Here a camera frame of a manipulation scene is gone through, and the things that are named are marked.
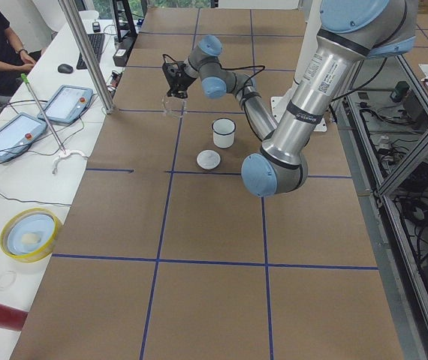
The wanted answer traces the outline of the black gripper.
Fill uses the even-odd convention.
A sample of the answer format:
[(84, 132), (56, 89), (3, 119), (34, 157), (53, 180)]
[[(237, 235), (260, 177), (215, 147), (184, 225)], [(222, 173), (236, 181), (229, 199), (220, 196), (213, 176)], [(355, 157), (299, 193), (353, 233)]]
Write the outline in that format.
[(186, 73), (185, 71), (167, 72), (166, 80), (170, 88), (167, 90), (168, 97), (187, 98), (188, 88), (198, 78), (197, 71)]

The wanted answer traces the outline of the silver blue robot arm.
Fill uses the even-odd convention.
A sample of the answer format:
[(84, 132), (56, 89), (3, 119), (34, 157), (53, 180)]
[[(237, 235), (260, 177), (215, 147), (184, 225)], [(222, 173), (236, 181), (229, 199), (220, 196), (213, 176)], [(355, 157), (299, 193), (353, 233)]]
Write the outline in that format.
[(184, 61), (165, 62), (167, 96), (185, 99), (199, 79), (210, 99), (233, 95), (261, 141), (241, 166), (243, 184), (258, 197), (294, 191), (308, 175), (302, 150), (352, 66), (406, 53), (415, 42), (417, 1), (322, 1), (314, 51), (280, 118), (264, 106), (252, 77), (222, 67), (222, 43), (207, 35)]

